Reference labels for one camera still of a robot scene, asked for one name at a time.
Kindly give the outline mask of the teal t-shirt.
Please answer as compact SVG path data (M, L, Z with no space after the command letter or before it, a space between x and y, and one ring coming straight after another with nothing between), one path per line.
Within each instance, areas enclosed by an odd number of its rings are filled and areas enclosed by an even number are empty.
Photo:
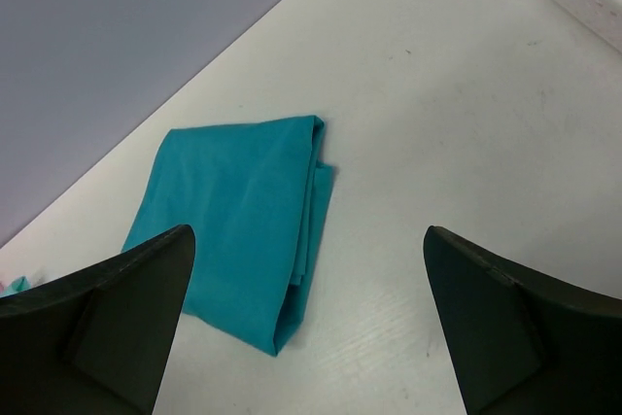
M333 187L316 116L169 131L124 242L195 235L183 310L274 356L300 327Z

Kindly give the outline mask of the folded mint t-shirt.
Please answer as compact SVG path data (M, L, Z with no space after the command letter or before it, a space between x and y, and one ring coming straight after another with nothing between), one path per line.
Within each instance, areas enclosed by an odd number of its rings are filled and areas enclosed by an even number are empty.
M13 294L18 294L21 292L28 291L30 288L31 288L31 284L28 278L26 276L20 276L16 278L13 282L11 282L9 285L7 286L2 285L0 296L5 297L5 296L13 295Z

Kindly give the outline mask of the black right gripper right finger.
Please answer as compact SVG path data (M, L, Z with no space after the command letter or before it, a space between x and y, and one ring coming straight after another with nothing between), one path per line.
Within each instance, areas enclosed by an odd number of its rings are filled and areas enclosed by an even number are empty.
M441 227L423 254L469 414L618 414L621 302Z

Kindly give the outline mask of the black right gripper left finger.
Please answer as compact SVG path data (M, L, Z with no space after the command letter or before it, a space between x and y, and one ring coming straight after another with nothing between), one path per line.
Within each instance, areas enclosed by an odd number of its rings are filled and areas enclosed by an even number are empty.
M178 225L1 299L4 414L150 414L195 255Z

